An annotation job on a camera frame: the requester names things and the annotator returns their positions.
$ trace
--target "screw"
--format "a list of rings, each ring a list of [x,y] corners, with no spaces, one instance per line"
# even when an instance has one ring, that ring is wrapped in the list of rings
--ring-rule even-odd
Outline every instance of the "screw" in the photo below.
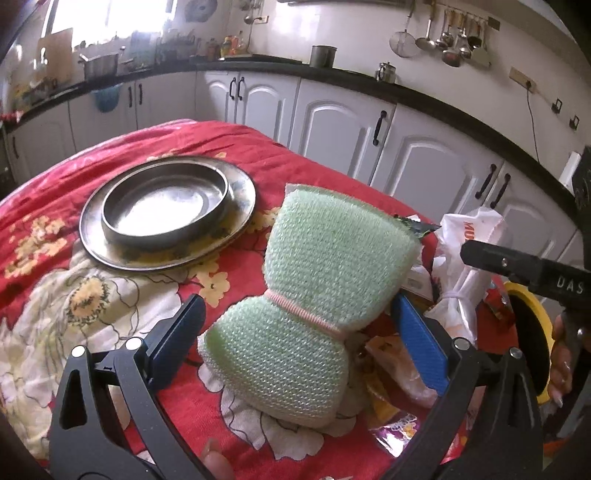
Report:
[[[142,346],[142,343],[144,343],[144,341],[141,338],[132,337],[125,342],[125,348],[127,348],[127,350],[137,350]]]
[[[458,350],[466,351],[470,348],[470,342],[465,338],[459,337],[453,341],[454,346]]]
[[[84,352],[86,352],[86,348],[82,345],[78,345],[72,349],[72,356],[79,357],[84,355]]]
[[[523,352],[521,350],[519,350],[517,347],[512,346],[509,349],[509,353],[511,354],[511,356],[513,358],[516,358],[517,360],[519,360],[521,357],[523,357]]]

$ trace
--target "white kitchen cabinet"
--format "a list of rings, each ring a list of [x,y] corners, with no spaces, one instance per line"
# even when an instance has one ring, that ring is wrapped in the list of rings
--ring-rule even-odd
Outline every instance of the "white kitchen cabinet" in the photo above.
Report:
[[[21,185],[76,153],[68,103],[20,125],[8,136],[12,174]]]
[[[560,263],[571,265],[576,268],[584,268],[583,266],[583,235],[577,230],[574,237],[572,237],[569,244],[558,257]],[[564,307],[556,300],[541,299],[541,304],[544,306],[550,320],[554,319],[562,313]]]
[[[302,80],[289,148],[369,184],[393,113],[390,103]]]
[[[371,186],[439,222],[479,207],[503,163],[455,128],[397,105]]]
[[[195,72],[167,73],[136,80],[138,128],[180,118],[195,120]]]
[[[237,76],[238,72],[198,72],[197,120],[235,123]]]
[[[556,260],[573,237],[576,226],[534,182],[505,163],[484,205],[494,208],[512,233],[512,248]]]
[[[135,82],[124,83],[115,109],[103,113],[96,106],[95,94],[70,100],[70,121],[76,151],[81,151],[137,129]]]
[[[236,89],[236,123],[287,145],[299,84],[300,79],[295,77],[240,74]]]

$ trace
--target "black countertop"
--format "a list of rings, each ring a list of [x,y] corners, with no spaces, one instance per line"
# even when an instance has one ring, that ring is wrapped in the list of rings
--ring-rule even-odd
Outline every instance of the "black countertop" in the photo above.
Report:
[[[27,122],[40,113],[80,95],[122,82],[131,82],[152,75],[175,72],[204,72],[208,70],[230,70],[241,72],[262,72],[296,76],[307,80],[327,83],[338,87],[371,95],[386,102],[401,103],[422,113],[445,122],[495,152],[514,167],[521,170],[538,187],[545,191],[576,222],[576,207],[573,195],[552,174],[540,165],[521,147],[501,135],[480,120],[468,115],[448,103],[401,85],[378,83],[373,77],[338,69],[316,69],[306,64],[271,63],[260,61],[213,61],[190,64],[180,61],[160,65],[151,69],[118,75],[115,78],[81,82],[54,94],[51,98],[35,105],[21,122]]]

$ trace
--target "blue gripper pad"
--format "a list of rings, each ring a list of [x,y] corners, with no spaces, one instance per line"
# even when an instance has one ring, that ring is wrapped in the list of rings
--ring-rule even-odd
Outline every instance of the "blue gripper pad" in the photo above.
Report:
[[[158,342],[150,349],[148,388],[155,392],[168,387],[205,322],[205,302],[192,295],[171,319],[160,320],[148,335]]]
[[[391,316],[423,383],[441,397],[449,384],[447,357],[425,325],[430,319],[425,320],[402,293],[392,300]]]

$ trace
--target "window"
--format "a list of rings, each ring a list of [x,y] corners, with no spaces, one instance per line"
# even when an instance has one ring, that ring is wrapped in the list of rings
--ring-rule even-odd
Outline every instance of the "window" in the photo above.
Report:
[[[51,32],[73,27],[72,46],[108,41],[116,35],[129,37],[133,31],[157,32],[174,17],[171,0],[53,0]]]

